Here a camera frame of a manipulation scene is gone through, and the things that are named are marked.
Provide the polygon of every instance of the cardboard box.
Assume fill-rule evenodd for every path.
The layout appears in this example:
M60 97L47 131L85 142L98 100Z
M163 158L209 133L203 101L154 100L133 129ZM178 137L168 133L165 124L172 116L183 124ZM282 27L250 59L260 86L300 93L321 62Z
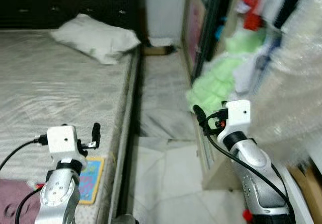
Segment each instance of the cardboard box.
M298 168L288 168L300 187L314 223L322 223L322 177L314 167L304 173Z

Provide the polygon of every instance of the black cable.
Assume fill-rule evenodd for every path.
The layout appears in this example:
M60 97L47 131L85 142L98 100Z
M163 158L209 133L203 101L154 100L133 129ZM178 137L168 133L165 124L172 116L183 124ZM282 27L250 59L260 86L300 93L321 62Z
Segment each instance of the black cable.
M272 169L275 171L276 175L278 178L280 178L280 180L282 181L283 183L283 186L284 186L284 189L286 190L286 186L285 186L285 183L284 183L284 180L282 179L282 176L280 174L280 172L278 172L277 168L275 167L275 165L273 165L272 163Z
M257 175L259 178L261 178L266 184L268 184L273 190L275 190L281 197L282 199L285 201L285 203L287 204L289 211L290 211L290 216L292 218L293 223L296 223L295 221L295 213L294 213L294 209L293 206L290 202L290 200L284 195L284 193L282 191L280 191L279 188L277 188L269 179L267 179L264 175L262 175L260 172L258 172L257 170L255 170L254 168L252 168L251 166L249 166L248 164L246 164L244 161L241 161L240 159L236 158L234 155L228 153L227 151L225 151L224 149L222 149L220 146L218 146L211 138L210 134L209 134L209 130L208 130L208 121L210 118L215 117L214 114L208 116L205 119L204 122L204 131L206 133L206 137L208 138L208 140L210 141L210 143L222 154L226 155L227 157L229 157L230 159L234 160L235 162L239 163L240 165L242 165L243 167L245 167L246 169L248 169L249 171L253 172L255 175Z
M42 187L38 188L37 190L34 190L33 192L29 193L19 204L17 211L16 211L16 219L15 219L15 224L19 224L19 218L20 218L20 213L22 210L22 207L24 206L24 204L26 203L26 201L33 196L34 194L36 194L37 192L39 192L42 189Z
M6 164L6 162L12 157L12 155L14 155L18 150L22 149L23 147L27 146L27 145L30 145L32 143L36 143L38 140L37 139L34 139L32 141L29 141L29 142L26 142L24 143L23 145L20 145L18 148L16 148L15 150L13 150L11 152L11 154L9 154L5 160L2 161L1 165L0 165L0 171L1 169L4 167L4 165Z
M26 142L22 145L20 145L18 148L16 148L15 150L13 150L6 158L5 160L2 161L1 165L0 165L0 171L1 169L4 167L4 165L6 164L6 162L12 157L12 155L14 155L17 151L19 151L20 149L22 149L23 147L30 145L32 143L40 143L42 146L44 145L48 145L48 139L47 139L47 135L40 135L39 138L35 138L32 141Z

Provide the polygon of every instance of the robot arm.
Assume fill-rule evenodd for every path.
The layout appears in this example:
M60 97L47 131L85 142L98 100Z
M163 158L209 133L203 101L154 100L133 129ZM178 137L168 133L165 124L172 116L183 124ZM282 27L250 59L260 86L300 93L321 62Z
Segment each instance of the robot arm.
M199 115L200 125L204 127L205 116L202 117L200 114L202 110L198 106L194 107L194 110ZM217 135L217 141L224 144L231 155L262 174L284 195L287 195L285 186L269 156L253 139L246 137L251 123L250 102L247 100L228 102L224 109L213 115L218 119L217 129L210 129L210 131ZM290 218L289 208L280 194L248 168L236 161L232 161L232 165L243 185L245 200L253 214L255 224L295 223Z
M100 142L100 125L94 124L92 142L81 144L73 126L59 126L47 131L49 151L56 169L48 172L48 181L40 192L40 211L35 224L75 223L74 214L80 193L79 175L86 168L87 151Z

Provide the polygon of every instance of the clothes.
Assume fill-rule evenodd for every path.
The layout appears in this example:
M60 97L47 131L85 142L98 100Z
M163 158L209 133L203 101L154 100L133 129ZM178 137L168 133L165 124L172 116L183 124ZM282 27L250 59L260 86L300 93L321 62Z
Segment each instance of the clothes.
M247 5L243 0L238 0L235 11L239 14L245 14L250 9L251 9L251 7L249 5Z
M247 12L244 28L250 30L258 30L262 25L262 19L259 15L255 14L255 9L259 0L243 0L251 9Z
M25 181L0 180L0 223L15 223L16 209L33 189ZM40 209L39 193L31 196L24 204L20 223L33 224Z
M294 11L298 0L259 0L255 13L277 29L280 29Z
M260 84L263 71L270 61L271 52L279 45L280 36L268 34L264 44L258 48L256 53L233 71L235 90L239 95L249 91L251 94L254 93L254 87L257 88Z
M187 92L191 111L199 105L207 115L221 107L221 101L227 99L234 90L233 70L247 60L263 44L265 32L239 29L231 38L226 39L227 53L215 59L214 67L195 80L192 89Z
M274 37L270 39L270 45L266 55L257 62L257 75L253 77L252 85L250 86L250 94L254 95L258 88L261 86L261 83L266 75L266 69L271 62L271 55L273 51L279 48L281 45L281 37Z

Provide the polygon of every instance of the pink cloth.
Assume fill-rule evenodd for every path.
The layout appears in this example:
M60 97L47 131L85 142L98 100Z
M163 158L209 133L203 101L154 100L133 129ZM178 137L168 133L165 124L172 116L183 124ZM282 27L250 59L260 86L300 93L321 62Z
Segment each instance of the pink cloth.
M33 189L24 181L0 180L0 223L14 224L16 209ZM20 215L21 224L34 224L40 209L39 193L31 196Z

